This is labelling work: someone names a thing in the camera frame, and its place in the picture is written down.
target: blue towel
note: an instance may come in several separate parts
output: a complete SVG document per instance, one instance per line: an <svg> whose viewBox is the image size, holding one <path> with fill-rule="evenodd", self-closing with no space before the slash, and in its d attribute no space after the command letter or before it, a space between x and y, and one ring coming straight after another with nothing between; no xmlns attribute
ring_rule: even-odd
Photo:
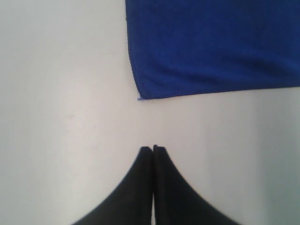
<svg viewBox="0 0 300 225"><path fill-rule="evenodd" d="M300 86L300 0L126 0L144 99Z"/></svg>

